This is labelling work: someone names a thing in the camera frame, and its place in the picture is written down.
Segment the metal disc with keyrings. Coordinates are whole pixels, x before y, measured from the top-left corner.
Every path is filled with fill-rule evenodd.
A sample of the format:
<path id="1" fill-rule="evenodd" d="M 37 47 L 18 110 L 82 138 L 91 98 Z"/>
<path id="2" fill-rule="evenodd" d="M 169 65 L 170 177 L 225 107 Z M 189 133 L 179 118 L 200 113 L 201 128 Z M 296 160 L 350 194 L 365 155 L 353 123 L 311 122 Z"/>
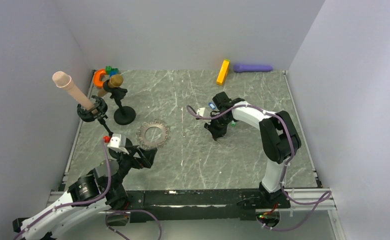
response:
<path id="1" fill-rule="evenodd" d="M 144 150 L 163 147 L 170 139 L 170 126 L 161 119 L 144 122 L 136 131 L 136 140 Z"/>

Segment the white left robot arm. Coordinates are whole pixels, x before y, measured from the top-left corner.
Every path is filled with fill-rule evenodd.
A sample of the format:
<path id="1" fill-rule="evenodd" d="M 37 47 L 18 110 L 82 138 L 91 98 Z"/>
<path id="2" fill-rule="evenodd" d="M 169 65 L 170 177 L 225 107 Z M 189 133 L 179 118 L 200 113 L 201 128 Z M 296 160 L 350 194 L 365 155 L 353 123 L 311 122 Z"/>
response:
<path id="1" fill-rule="evenodd" d="M 76 182 L 41 212 L 13 221 L 16 240 L 56 240 L 73 226 L 98 213 L 121 214 L 139 209 L 141 197 L 129 194 L 124 178 L 131 169 L 153 166 L 157 149 L 137 145 L 116 152 L 103 146 L 104 161 Z"/>

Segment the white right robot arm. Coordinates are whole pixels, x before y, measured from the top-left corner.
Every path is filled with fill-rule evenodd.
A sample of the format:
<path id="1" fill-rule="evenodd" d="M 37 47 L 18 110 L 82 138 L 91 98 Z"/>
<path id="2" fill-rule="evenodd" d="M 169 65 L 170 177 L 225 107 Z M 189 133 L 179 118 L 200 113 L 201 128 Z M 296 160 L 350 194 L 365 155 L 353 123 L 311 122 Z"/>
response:
<path id="1" fill-rule="evenodd" d="M 265 175 L 259 184 L 259 203 L 271 208 L 283 195 L 286 171 L 302 142 L 287 111 L 273 112 L 248 103 L 243 98 L 231 99 L 225 92 L 213 97 L 214 108 L 201 107 L 198 119 L 207 120 L 204 127 L 216 141 L 227 133 L 231 122 L 244 122 L 260 132 L 267 157 Z"/>

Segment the blue tag key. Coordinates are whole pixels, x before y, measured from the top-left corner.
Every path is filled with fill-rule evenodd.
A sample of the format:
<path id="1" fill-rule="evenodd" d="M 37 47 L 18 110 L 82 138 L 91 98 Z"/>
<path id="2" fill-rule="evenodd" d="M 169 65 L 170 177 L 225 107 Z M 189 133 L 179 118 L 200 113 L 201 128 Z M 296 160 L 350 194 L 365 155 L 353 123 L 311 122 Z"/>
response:
<path id="1" fill-rule="evenodd" d="M 216 106 L 215 106 L 214 103 L 209 102 L 208 105 L 209 105 L 209 107 L 210 107 L 212 110 L 215 110 L 215 109 L 216 109 Z"/>

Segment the black short microphone stand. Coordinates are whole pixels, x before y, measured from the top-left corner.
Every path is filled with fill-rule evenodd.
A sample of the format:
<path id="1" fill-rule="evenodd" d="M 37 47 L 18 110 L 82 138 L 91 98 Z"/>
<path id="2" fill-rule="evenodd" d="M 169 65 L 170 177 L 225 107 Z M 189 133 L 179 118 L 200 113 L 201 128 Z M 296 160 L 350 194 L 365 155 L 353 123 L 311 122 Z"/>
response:
<path id="1" fill-rule="evenodd" d="M 113 119 L 118 125 L 129 125 L 136 118 L 136 111 L 130 106 L 123 106 L 122 99 L 126 96 L 128 90 L 125 88 L 109 88 L 107 86 L 107 80 L 103 86 L 105 90 L 111 94 L 110 98 L 114 100 L 118 109 L 114 112 Z"/>

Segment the yellow block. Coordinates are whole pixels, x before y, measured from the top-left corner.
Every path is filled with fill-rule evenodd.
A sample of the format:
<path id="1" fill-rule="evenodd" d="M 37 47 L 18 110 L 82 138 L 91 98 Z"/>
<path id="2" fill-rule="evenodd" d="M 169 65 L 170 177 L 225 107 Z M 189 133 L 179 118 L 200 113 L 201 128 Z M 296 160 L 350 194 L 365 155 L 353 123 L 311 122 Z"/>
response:
<path id="1" fill-rule="evenodd" d="M 219 86 L 223 86 L 225 80 L 227 78 L 230 67 L 230 61 L 228 59 L 224 59 L 222 65 L 220 67 L 219 73 L 217 75 L 216 84 Z"/>

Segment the purple cylinder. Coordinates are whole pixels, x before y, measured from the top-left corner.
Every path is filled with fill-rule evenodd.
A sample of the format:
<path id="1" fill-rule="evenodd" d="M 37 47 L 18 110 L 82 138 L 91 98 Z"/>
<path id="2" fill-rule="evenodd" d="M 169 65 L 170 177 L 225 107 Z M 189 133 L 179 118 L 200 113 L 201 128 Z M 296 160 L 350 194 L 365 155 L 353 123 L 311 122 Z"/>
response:
<path id="1" fill-rule="evenodd" d="M 273 67 L 270 65 L 258 65 L 258 64 L 242 64 L 237 63 L 233 66 L 233 71 L 236 73 L 244 72 L 271 72 Z"/>

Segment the gold microphone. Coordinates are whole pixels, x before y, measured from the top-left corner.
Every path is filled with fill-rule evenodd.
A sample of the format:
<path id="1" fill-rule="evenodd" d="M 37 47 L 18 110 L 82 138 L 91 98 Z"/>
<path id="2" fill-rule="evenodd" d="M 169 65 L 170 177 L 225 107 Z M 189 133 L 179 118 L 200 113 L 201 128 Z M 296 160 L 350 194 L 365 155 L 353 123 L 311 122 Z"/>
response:
<path id="1" fill-rule="evenodd" d="M 121 87 L 121 85 L 123 84 L 124 82 L 124 78 L 122 77 L 122 75 L 120 74 L 114 74 L 110 77 L 109 81 L 107 82 L 107 86 L 110 88 L 110 89 L 115 89 L 115 88 L 119 88 Z M 107 94 L 108 92 L 106 91 L 105 87 L 102 86 L 102 88 L 99 90 L 99 92 L 97 93 L 97 96 L 98 97 L 103 97 Z"/>

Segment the orange horseshoe toy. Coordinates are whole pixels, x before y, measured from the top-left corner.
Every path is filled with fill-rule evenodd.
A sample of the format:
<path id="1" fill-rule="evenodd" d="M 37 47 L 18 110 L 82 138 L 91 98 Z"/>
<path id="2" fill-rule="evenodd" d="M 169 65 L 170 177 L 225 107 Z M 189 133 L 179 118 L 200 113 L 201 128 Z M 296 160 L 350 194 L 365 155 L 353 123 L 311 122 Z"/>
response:
<path id="1" fill-rule="evenodd" d="M 107 74 L 105 69 L 99 69 L 96 70 L 93 74 L 92 82 L 93 85 L 96 86 L 97 88 L 102 88 L 103 87 L 103 77 Z"/>

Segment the green blue toy bricks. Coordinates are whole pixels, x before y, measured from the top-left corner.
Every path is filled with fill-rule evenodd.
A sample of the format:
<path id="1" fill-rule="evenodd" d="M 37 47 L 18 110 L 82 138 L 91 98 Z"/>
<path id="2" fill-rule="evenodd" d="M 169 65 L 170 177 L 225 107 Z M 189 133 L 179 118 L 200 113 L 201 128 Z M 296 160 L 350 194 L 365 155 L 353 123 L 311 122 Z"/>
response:
<path id="1" fill-rule="evenodd" d="M 105 74 L 108 75 L 109 77 L 113 75 L 117 75 L 119 74 L 119 69 L 108 65 L 105 67 Z"/>

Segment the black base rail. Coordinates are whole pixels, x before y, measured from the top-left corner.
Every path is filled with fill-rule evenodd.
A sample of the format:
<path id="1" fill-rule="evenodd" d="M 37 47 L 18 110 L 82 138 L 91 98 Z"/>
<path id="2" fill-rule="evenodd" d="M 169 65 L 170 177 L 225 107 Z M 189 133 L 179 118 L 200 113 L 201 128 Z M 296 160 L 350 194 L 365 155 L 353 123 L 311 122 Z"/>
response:
<path id="1" fill-rule="evenodd" d="M 153 214 L 160 221 L 239 219 L 254 221 L 270 210 L 289 209 L 290 201 L 279 190 L 265 193 L 257 188 L 128 190 L 109 201 L 112 210 L 130 211 L 131 223 L 152 220 L 139 210 Z"/>

